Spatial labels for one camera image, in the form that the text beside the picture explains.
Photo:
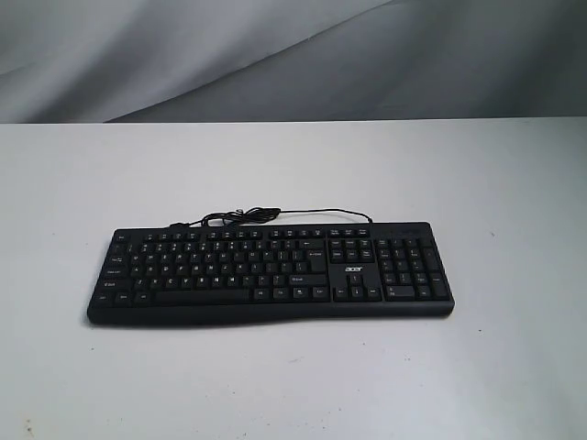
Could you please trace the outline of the black Acer keyboard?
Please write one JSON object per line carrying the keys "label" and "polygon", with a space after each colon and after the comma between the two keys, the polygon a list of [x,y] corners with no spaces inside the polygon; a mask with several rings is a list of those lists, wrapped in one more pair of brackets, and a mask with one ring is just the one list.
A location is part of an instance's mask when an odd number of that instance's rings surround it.
{"label": "black Acer keyboard", "polygon": [[95,325],[437,317],[455,301],[427,223],[118,229]]}

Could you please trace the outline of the white backdrop cloth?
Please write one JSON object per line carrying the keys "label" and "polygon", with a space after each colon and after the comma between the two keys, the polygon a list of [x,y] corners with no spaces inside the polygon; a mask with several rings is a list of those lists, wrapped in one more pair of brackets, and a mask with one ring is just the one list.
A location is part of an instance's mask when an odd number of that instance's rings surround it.
{"label": "white backdrop cloth", "polygon": [[582,116],[583,1],[4,1],[3,123]]}

